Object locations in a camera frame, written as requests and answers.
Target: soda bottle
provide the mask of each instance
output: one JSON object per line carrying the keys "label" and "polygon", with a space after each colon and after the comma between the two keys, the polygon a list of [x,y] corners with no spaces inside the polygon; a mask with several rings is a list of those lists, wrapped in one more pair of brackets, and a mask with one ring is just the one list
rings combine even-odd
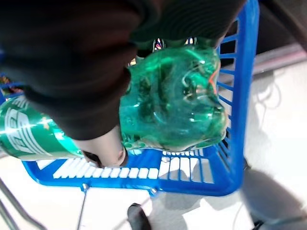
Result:
{"label": "soda bottle", "polygon": [[72,139],[50,117],[31,108],[23,95],[0,107],[0,145],[24,161],[83,156]]}
{"label": "soda bottle", "polygon": [[[198,46],[162,49],[130,66],[131,83],[119,108],[123,146],[185,151],[221,141],[227,116],[217,97],[219,68],[215,49]],[[0,142],[22,160],[82,156],[23,96],[1,105]]]}

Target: floor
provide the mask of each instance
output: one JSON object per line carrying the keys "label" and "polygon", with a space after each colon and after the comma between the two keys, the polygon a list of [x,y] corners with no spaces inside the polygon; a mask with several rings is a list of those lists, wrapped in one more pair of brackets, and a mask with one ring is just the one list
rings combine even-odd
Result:
{"label": "floor", "polygon": [[[307,206],[307,62],[255,77],[249,101],[245,155],[250,165],[271,175]],[[49,230],[74,230],[83,199],[78,188],[34,182],[21,162],[0,159],[0,176],[28,213]],[[11,211],[7,200],[0,199]],[[143,203],[154,230],[249,230],[251,220],[239,193],[203,197],[146,191],[94,189],[88,192],[82,230],[129,230],[127,208]],[[33,227],[12,211],[22,230]],[[6,230],[0,219],[0,229]]]}

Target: metal pole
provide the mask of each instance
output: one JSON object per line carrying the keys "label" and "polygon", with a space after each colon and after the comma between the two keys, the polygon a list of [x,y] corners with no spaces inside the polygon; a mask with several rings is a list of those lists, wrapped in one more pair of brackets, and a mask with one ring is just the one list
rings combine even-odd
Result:
{"label": "metal pole", "polygon": [[3,220],[6,222],[10,230],[20,230],[1,200],[0,200],[0,215],[2,216]]}
{"label": "metal pole", "polygon": [[15,209],[18,211],[18,213],[30,224],[37,227],[39,230],[47,230],[45,226],[43,226],[41,223],[37,222],[35,219],[33,219],[21,206],[21,204],[18,202],[18,200],[14,197],[14,195],[10,192],[8,187],[4,184],[3,180],[0,178],[0,190],[4,193],[4,195],[8,198],[8,200],[11,202],[11,204],[15,207]]}
{"label": "metal pole", "polygon": [[83,215],[83,210],[84,210],[84,205],[85,205],[85,200],[86,200],[86,194],[87,194],[87,190],[89,189],[89,186],[87,184],[82,184],[82,186],[83,186],[84,197],[83,197],[82,207],[81,207],[81,211],[80,211],[80,215],[79,215],[77,230],[80,230],[80,227],[81,227],[81,221],[82,221],[82,215]]}

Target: blue plastic basket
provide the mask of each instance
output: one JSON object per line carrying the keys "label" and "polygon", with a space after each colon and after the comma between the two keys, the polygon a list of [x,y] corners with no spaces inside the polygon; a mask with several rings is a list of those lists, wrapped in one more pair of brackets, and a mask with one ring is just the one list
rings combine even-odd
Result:
{"label": "blue plastic basket", "polygon": [[[238,189],[242,182],[245,123],[258,19],[258,2],[248,0],[236,20],[237,33],[222,42],[236,42],[234,53],[220,54],[221,59],[234,60],[234,68],[221,69],[218,79],[219,98],[229,112],[227,136],[222,142],[182,153],[152,149],[139,155],[141,151],[130,152],[128,165],[121,169],[97,169],[85,159],[23,161],[29,175],[40,184],[52,186],[88,184],[89,187],[155,189],[207,196],[223,196]],[[0,101],[5,101],[2,94]]]}

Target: person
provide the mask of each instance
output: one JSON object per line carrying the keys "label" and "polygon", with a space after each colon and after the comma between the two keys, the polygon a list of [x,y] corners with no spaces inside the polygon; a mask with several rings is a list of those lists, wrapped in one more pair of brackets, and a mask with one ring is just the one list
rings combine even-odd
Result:
{"label": "person", "polygon": [[119,100],[136,43],[204,37],[216,46],[244,2],[8,1],[0,9],[0,70],[25,84],[31,106],[49,115],[88,161],[123,166]]}

